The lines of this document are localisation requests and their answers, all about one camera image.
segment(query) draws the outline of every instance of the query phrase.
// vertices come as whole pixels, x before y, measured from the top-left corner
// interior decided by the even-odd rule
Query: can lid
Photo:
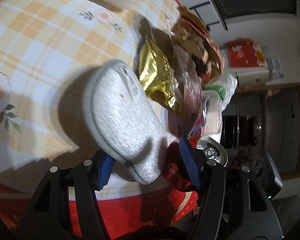
[[[226,149],[207,135],[200,137],[197,142],[197,149],[202,150],[208,159],[213,159],[224,167],[228,163]]]

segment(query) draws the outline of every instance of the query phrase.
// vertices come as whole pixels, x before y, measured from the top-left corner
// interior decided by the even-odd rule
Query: screw
[[[85,160],[84,162],[83,162],[83,165],[84,166],[90,166],[92,164],[92,160]]]
[[[242,166],[241,170],[244,171],[244,172],[249,172],[250,168],[248,166]]]
[[[213,160],[213,159],[208,159],[208,160],[207,160],[207,164],[209,164],[209,165],[211,165],[211,166],[214,166],[214,165],[217,164],[217,162],[216,162],[215,160]]]
[[[51,173],[55,173],[57,170],[58,170],[58,167],[57,167],[57,166],[52,166],[52,167],[50,168],[50,172],[51,172]]]

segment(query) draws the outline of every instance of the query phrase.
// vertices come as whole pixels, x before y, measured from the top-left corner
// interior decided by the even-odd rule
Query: plastic bag
[[[280,68],[281,68],[281,62],[277,58],[276,60],[273,61],[273,65],[270,65],[269,67],[268,81],[283,78],[283,74],[280,72]]]
[[[198,119],[204,118],[201,111],[202,90],[201,79],[196,74],[191,56],[177,44],[173,45],[174,59],[172,68],[178,81],[178,89],[183,96],[183,111],[178,116],[169,113],[171,124],[177,137],[188,135]]]
[[[223,72],[218,81],[205,86],[204,89],[215,90],[218,92],[220,99],[222,100],[221,111],[224,111],[230,103],[231,97],[237,88],[237,84],[238,81],[233,75]]]
[[[201,108],[188,137],[197,140],[204,134],[217,134],[222,129],[221,100],[215,91],[203,91]]]
[[[212,41],[203,22],[186,6],[178,8],[180,18],[172,28],[172,44],[181,46],[195,62],[197,74],[203,84],[218,80],[225,59]]]

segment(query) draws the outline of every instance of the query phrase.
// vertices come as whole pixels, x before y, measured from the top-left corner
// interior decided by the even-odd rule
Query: white slipper
[[[141,184],[161,174],[166,132],[135,73],[111,60],[91,76],[83,94],[87,127],[99,146]]]

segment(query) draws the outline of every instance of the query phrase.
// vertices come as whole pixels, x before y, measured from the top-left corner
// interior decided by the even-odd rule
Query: plaid tablecloth
[[[134,8],[112,12],[89,0],[1,0],[0,183],[32,193],[50,166],[90,158],[96,145],[81,115],[89,71],[111,58],[133,68],[142,19],[167,32],[177,6],[137,0]],[[161,118],[163,108],[153,107]],[[141,188],[123,180],[121,170],[99,199],[166,186],[162,180]]]

